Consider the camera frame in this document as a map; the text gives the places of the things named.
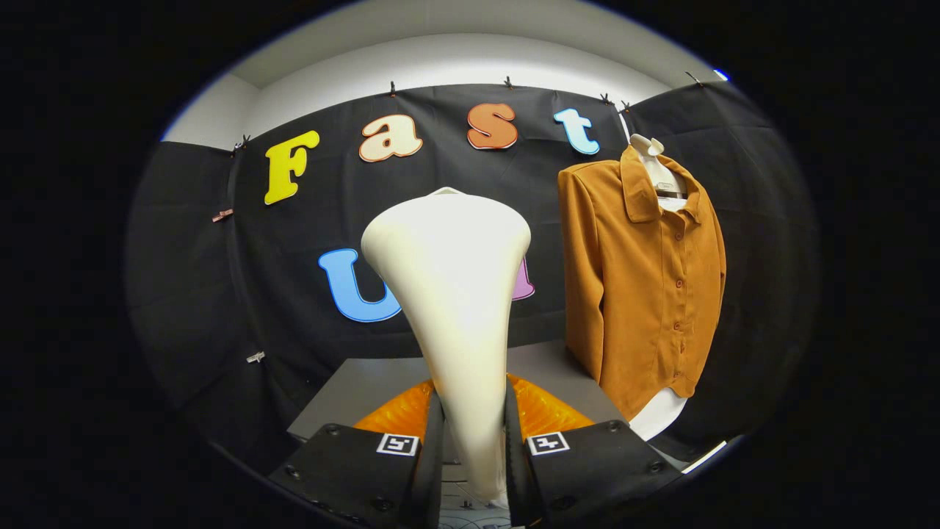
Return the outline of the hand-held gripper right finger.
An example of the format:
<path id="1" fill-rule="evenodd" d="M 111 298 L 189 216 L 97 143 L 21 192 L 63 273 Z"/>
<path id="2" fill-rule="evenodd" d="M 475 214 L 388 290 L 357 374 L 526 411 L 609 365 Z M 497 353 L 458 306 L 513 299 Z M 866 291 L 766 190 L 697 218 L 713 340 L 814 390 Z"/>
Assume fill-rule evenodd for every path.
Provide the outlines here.
<path id="1" fill-rule="evenodd" d="M 504 432 L 515 526 L 612 527 L 682 478 L 667 456 L 624 421 L 592 421 L 511 374 Z"/>

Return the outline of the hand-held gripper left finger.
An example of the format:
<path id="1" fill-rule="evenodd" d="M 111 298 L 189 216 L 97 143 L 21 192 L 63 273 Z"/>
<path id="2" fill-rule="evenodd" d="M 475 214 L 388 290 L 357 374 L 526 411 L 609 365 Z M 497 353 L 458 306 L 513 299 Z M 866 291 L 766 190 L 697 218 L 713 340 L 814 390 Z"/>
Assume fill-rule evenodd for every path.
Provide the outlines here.
<path id="1" fill-rule="evenodd" d="M 269 480 L 328 528 L 435 528 L 443 448 L 441 400 L 423 381 L 355 425 L 320 426 Z"/>

